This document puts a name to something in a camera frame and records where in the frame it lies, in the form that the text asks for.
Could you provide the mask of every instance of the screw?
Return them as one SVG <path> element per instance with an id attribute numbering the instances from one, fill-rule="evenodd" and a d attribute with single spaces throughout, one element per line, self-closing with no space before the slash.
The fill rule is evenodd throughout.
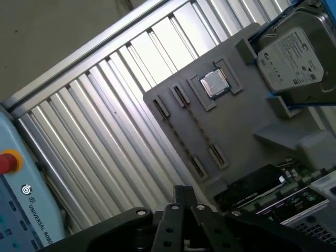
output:
<path id="1" fill-rule="evenodd" d="M 198 210 L 204 210 L 204 209 L 205 209 L 205 206 L 198 205 L 196 208 L 197 208 Z"/>
<path id="2" fill-rule="evenodd" d="M 318 0 L 310 0 L 309 2 L 310 2 L 310 4 L 312 4 L 312 5 L 317 5 L 317 4 L 319 3 Z"/>
<path id="3" fill-rule="evenodd" d="M 234 216 L 240 216 L 242 215 L 240 211 L 234 210 L 231 212 Z"/>
<path id="4" fill-rule="evenodd" d="M 144 215 L 144 214 L 147 213 L 147 211 L 146 210 L 139 210 L 136 213 L 139 214 L 139 215 Z"/>

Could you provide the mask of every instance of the gray tray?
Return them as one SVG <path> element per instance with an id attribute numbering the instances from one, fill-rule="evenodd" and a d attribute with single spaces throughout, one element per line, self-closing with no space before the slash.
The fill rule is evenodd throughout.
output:
<path id="1" fill-rule="evenodd" d="M 270 107 L 266 99 L 269 90 L 257 66 L 247 65 L 236 47 L 259 28 L 258 24 L 246 27 L 143 98 L 210 197 L 225 190 L 227 184 L 266 164 L 278 163 L 287 155 L 263 145 L 253 136 L 254 131 L 271 123 L 306 130 L 318 128 L 308 111 L 285 120 L 278 118 Z M 223 93 L 210 98 L 200 79 L 219 69 L 230 89 L 226 90 L 222 84 Z M 213 77 L 217 78 L 214 82 L 217 87 L 220 86 L 218 76 Z"/>

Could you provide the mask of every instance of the metal slot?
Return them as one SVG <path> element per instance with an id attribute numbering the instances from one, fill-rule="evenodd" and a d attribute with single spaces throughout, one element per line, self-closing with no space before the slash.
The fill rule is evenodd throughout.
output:
<path id="1" fill-rule="evenodd" d="M 144 64 L 144 62 L 140 58 L 138 52 L 135 50 L 135 48 L 133 47 L 133 45 L 131 43 L 128 43 L 126 45 L 126 48 L 127 48 L 128 52 L 131 54 L 133 60 L 137 64 L 137 66 L 140 68 L 140 70 L 143 73 L 143 75 L 145 76 L 145 78 L 146 78 L 147 82 L 149 83 L 149 85 L 152 88 L 155 87 L 156 86 L 156 82 L 155 82 L 153 76 L 148 71 L 146 65 Z"/>
<path id="2" fill-rule="evenodd" d="M 180 85 L 172 87 L 171 90 L 181 107 L 185 107 L 186 104 L 190 103 L 188 96 L 186 95 L 184 90 L 180 87 Z"/>
<path id="3" fill-rule="evenodd" d="M 193 59 L 197 59 L 198 53 L 196 52 L 195 47 L 191 44 L 190 40 L 188 39 L 181 25 L 179 24 L 179 21 L 177 21 L 176 17 L 173 14 L 169 16 L 169 20 L 172 23 L 173 27 L 175 28 L 177 34 L 181 38 L 183 44 L 189 51 L 191 57 L 193 57 Z"/>
<path id="4" fill-rule="evenodd" d="M 235 19 L 237 20 L 238 24 L 239 24 L 239 28 L 243 29 L 245 26 L 247 26 L 247 22 L 248 19 L 246 17 L 245 12 L 243 11 L 242 13 L 239 13 L 238 10 L 235 9 L 238 8 L 237 5 L 241 8 L 240 3 L 238 1 L 234 1 L 233 3 L 231 3 L 229 0 L 225 1 L 229 10 L 231 11 L 231 13 L 234 15 Z"/>
<path id="5" fill-rule="evenodd" d="M 201 20 L 201 22 L 204 25 L 205 29 L 209 33 L 212 41 L 215 43 L 215 45 L 218 45 L 221 42 L 221 40 L 219 39 L 218 35 L 215 32 L 215 29 L 212 27 L 211 23 L 209 22 L 208 18 L 204 14 L 204 12 L 201 9 L 201 7 L 198 4 L 198 2 L 193 2 L 191 5 L 193 6 L 193 8 L 194 8 L 194 10 L 195 10 L 195 12 L 197 14 L 197 16 Z"/>
<path id="6" fill-rule="evenodd" d="M 192 159 L 190 159 L 190 165 L 193 171 L 200 177 L 201 180 L 204 180 L 208 177 L 207 172 L 204 170 L 198 158 L 193 157 Z"/>
<path id="7" fill-rule="evenodd" d="M 215 162 L 217 163 L 218 167 L 220 169 L 224 169 L 224 168 L 228 167 L 228 162 L 227 162 L 226 158 L 224 157 L 220 148 L 216 144 L 211 144 L 209 147 L 210 147 L 209 148 L 209 153 L 213 157 Z"/>
<path id="8" fill-rule="evenodd" d="M 167 66 L 168 66 L 169 70 L 171 71 L 171 73 L 172 74 L 176 73 L 177 72 L 177 68 L 175 67 L 172 59 L 169 57 L 169 55 L 167 54 L 166 50 L 162 46 L 159 38 L 157 37 L 157 35 L 153 31 L 153 29 L 147 30 L 147 33 L 148 33 L 149 38 L 153 42 L 154 46 L 158 50 L 159 54 L 163 58 L 164 62 L 167 64 Z"/>
<path id="9" fill-rule="evenodd" d="M 159 97 L 157 97 L 157 98 L 155 98 L 153 100 L 153 104 L 155 105 L 155 107 L 159 111 L 159 113 L 162 116 L 162 118 L 164 120 L 168 119 L 168 117 L 170 116 L 170 114 L 169 114 L 168 110 L 165 108 L 165 106 L 163 105 L 163 103 L 162 103 L 162 101 L 160 100 Z"/>

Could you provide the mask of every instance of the hard disk drive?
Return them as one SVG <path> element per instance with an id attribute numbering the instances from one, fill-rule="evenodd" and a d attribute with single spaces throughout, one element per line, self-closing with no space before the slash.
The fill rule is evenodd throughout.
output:
<path id="1" fill-rule="evenodd" d="M 286 104 L 336 101 L 334 25 L 322 3 L 304 1 L 251 41 L 257 65 Z"/>

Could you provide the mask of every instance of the electronic component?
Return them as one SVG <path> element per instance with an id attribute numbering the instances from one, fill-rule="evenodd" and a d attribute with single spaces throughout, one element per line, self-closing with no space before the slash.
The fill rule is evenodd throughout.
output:
<path id="1" fill-rule="evenodd" d="M 220 69 L 216 69 L 215 71 L 206 74 L 200 81 L 206 93 L 212 99 L 230 89 L 230 85 Z"/>
<path id="2" fill-rule="evenodd" d="M 303 1 L 251 40 L 261 74 L 287 105 L 335 102 L 334 24 L 325 9 L 328 1 Z"/>
<path id="3" fill-rule="evenodd" d="M 215 201 L 224 212 L 274 191 L 284 181 L 281 170 L 269 164 L 231 184 L 226 191 L 215 196 Z"/>

